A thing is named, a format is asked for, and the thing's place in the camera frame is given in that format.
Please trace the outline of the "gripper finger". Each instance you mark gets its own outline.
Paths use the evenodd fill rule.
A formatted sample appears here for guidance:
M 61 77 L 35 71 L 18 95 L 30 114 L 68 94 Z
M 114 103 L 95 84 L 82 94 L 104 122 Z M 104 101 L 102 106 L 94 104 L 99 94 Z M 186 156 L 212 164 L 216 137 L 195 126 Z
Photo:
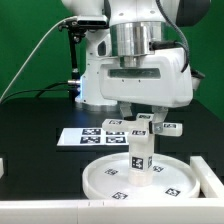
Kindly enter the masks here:
M 129 102 L 120 102 L 120 113 L 123 119 L 130 119 L 132 117 L 131 104 Z
M 150 132 L 152 134 L 160 134 L 163 132 L 163 123 L 168 114 L 168 108 L 163 106 L 152 107 L 153 118 L 150 122 Z

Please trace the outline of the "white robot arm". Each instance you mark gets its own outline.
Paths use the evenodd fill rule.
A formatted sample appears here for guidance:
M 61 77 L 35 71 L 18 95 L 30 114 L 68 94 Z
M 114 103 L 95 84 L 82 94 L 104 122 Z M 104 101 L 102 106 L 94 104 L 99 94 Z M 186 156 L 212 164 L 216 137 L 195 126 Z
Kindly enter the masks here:
M 200 81 L 190 68 L 186 37 L 169 41 L 164 31 L 197 24 L 211 0 L 61 1 L 73 13 L 76 36 L 87 40 L 77 102 L 118 106 L 125 117 L 131 103 L 150 105 L 150 131 L 162 133 L 168 110 L 189 105 Z

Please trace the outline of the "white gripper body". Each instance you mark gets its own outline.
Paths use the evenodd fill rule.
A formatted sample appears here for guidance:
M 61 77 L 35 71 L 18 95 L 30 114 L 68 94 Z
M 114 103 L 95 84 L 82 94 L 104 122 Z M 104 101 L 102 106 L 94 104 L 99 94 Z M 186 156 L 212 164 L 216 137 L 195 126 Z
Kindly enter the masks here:
M 193 98 L 190 68 L 184 72 L 182 48 L 157 50 L 140 57 L 140 65 L 122 68 L 118 58 L 104 58 L 99 71 L 105 99 L 169 108 L 182 107 Z

